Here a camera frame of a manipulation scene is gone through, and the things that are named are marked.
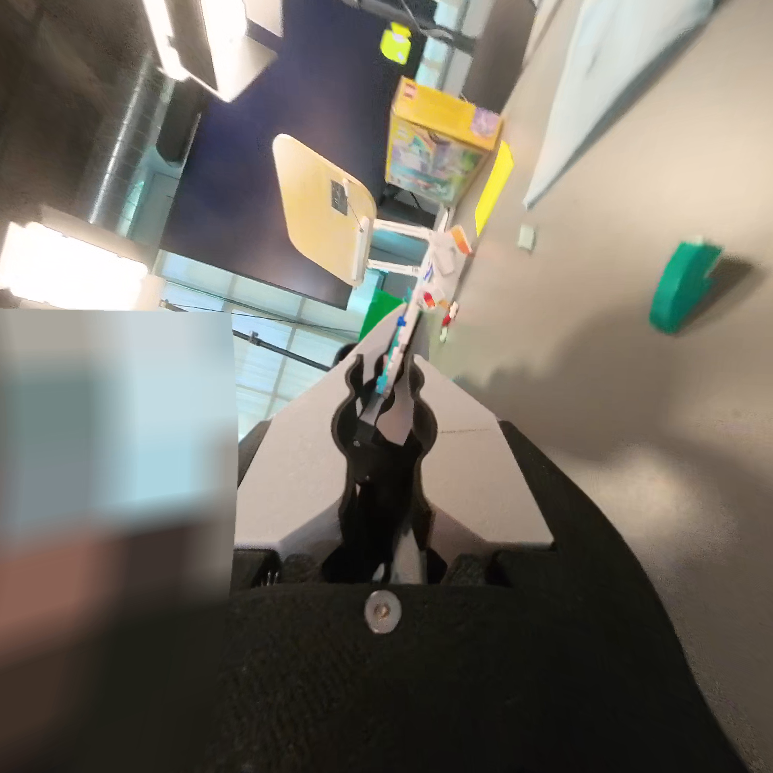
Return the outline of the yellow paper sheet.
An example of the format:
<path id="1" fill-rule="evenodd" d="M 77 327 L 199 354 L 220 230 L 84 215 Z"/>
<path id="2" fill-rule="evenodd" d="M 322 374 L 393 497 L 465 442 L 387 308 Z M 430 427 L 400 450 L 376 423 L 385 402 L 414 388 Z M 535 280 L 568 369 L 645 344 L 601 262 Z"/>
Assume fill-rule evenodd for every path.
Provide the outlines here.
<path id="1" fill-rule="evenodd" d="M 501 140 L 493 167 L 475 207 L 475 230 L 477 237 L 482 235 L 514 166 L 513 152 L 508 142 Z"/>

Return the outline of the yellow tag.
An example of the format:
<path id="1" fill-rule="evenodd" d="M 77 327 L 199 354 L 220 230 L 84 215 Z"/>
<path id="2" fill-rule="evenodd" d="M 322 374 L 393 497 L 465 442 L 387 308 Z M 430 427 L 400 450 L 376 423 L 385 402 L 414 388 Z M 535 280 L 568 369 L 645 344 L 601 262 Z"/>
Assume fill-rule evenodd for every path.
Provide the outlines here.
<path id="1" fill-rule="evenodd" d="M 405 65 L 411 54 L 411 29 L 392 22 L 382 33 L 380 51 L 389 61 Z"/>

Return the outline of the green toy brick piece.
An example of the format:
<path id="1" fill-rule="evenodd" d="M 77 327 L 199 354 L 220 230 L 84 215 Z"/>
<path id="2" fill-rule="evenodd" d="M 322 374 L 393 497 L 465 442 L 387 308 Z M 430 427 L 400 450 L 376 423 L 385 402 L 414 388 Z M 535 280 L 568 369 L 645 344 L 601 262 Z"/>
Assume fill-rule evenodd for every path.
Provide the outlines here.
<path id="1" fill-rule="evenodd" d="M 655 331 L 674 335 L 684 327 L 712 289 L 712 274 L 722 253 L 722 246 L 703 239 L 679 243 L 652 298 L 649 323 Z"/>

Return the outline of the yellow toy set box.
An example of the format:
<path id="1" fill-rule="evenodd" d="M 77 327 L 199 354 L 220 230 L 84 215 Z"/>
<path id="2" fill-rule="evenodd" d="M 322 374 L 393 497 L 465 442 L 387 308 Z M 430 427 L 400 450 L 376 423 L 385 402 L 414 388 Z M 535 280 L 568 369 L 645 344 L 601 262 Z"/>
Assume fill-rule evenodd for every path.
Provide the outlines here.
<path id="1" fill-rule="evenodd" d="M 385 181 L 455 207 L 496 149 L 502 123 L 497 113 L 403 77 L 391 104 Z"/>

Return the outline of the silver ventilation duct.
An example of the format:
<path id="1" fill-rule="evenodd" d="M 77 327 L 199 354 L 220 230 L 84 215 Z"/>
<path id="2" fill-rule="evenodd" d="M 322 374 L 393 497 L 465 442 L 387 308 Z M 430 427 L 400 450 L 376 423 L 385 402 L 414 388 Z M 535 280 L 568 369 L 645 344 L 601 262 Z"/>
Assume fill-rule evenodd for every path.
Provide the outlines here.
<path id="1" fill-rule="evenodd" d="M 150 145 L 163 78 L 145 53 L 135 70 L 122 70 L 107 116 L 97 131 L 82 191 L 93 225 L 117 233 L 136 172 Z"/>

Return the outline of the ceiling light panel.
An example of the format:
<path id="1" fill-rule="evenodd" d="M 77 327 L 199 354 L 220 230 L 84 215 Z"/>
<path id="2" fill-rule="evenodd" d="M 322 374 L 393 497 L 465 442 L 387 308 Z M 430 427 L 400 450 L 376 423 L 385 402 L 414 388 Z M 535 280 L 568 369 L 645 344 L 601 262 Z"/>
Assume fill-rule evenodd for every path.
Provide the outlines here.
<path id="1" fill-rule="evenodd" d="M 1 288 L 21 302 L 71 311 L 138 311 L 158 303 L 162 285 L 138 260 L 41 223 L 8 225 Z"/>
<path id="2" fill-rule="evenodd" d="M 277 58 L 281 1 L 143 1 L 161 71 L 234 101 Z"/>

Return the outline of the large dark wall screen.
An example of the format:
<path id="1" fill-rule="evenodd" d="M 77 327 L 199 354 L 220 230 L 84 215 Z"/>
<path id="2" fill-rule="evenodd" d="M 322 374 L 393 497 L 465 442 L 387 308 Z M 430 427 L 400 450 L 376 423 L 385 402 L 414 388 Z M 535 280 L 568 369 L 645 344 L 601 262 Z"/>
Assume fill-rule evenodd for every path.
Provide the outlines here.
<path id="1" fill-rule="evenodd" d="M 272 143 L 288 134 L 360 180 L 385 186 L 389 113 L 403 69 L 380 50 L 387 21 L 339 1 L 283 2 L 283 36 L 249 27 L 276 60 L 203 111 L 161 248 L 337 308 L 351 290 L 287 235 Z"/>

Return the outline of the green plastic bin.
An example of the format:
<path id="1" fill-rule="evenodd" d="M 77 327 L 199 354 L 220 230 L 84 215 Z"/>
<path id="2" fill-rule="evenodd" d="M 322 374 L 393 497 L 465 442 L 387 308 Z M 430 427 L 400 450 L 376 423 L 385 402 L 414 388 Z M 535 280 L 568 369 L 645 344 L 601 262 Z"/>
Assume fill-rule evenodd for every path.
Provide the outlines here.
<path id="1" fill-rule="evenodd" d="M 362 322 L 359 342 L 362 342 L 379 322 L 402 304 L 402 298 L 396 297 L 382 289 L 376 289 L 373 292 L 370 305 Z"/>

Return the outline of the large instruction booklet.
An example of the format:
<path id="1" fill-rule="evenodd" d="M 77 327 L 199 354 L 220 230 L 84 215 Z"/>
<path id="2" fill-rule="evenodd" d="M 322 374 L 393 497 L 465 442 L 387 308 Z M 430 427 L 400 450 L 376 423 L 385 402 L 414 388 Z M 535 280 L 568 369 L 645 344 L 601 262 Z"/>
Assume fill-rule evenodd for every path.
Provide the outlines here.
<path id="1" fill-rule="evenodd" d="M 523 205 L 532 209 L 708 23 L 718 2 L 583 2 Z"/>

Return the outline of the white toy brick model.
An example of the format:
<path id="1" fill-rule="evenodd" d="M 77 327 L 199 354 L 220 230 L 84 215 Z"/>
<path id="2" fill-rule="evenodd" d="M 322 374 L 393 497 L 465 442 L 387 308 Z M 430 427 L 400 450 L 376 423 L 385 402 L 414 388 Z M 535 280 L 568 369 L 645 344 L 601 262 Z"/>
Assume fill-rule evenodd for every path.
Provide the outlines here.
<path id="1" fill-rule="evenodd" d="M 408 350 L 422 312 L 439 309 L 449 310 L 466 261 L 472 254 L 472 246 L 464 228 L 449 226 L 448 214 L 441 220 L 438 230 L 413 227 L 383 219 L 375 220 L 375 233 L 389 233 L 422 240 L 427 244 L 419 266 L 401 266 L 369 260 L 368 266 L 379 270 L 412 275 L 416 283 L 405 309 L 397 317 L 392 339 L 382 355 L 382 370 L 375 380 L 372 394 L 358 419 L 354 445 L 370 443 L 376 432 L 377 421 L 386 410 L 386 404 L 394 387 L 405 371 Z"/>

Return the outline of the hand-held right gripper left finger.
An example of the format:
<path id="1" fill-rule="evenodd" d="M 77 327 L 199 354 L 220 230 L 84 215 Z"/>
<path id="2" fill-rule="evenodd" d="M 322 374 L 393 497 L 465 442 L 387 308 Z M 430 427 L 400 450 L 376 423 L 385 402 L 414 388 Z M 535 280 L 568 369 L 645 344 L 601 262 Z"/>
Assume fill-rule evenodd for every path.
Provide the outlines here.
<path id="1" fill-rule="evenodd" d="M 359 355 L 363 377 L 374 374 L 406 308 L 395 308 L 343 362 L 267 423 L 237 490 L 237 549 L 328 555 L 338 545 L 346 458 L 335 444 L 333 418 L 349 396 L 345 375 Z"/>

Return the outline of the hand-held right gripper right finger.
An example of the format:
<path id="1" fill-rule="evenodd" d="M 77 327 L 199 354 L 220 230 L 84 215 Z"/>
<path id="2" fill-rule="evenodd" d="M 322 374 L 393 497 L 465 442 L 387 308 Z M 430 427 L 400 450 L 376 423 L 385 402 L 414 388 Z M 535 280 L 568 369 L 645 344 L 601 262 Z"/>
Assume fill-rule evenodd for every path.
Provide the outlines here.
<path id="1" fill-rule="evenodd" d="M 496 415 L 425 358 L 411 363 L 416 510 L 397 532 L 391 581 L 428 583 L 430 551 L 447 568 L 459 556 L 546 550 L 554 535 Z"/>

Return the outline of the wooden table with white legs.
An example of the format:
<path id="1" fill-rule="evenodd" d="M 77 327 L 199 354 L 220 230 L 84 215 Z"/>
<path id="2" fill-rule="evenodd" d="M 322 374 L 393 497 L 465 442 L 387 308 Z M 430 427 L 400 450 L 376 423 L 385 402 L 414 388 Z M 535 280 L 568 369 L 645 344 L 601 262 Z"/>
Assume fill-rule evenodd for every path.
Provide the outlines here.
<path id="1" fill-rule="evenodd" d="M 368 269 L 376 233 L 396 234 L 427 244 L 425 259 L 434 271 L 455 271 L 455 242 L 440 231 L 377 217 L 370 191 L 357 179 L 288 134 L 279 134 L 272 152 L 288 236 L 297 251 L 332 276 L 358 287 Z"/>

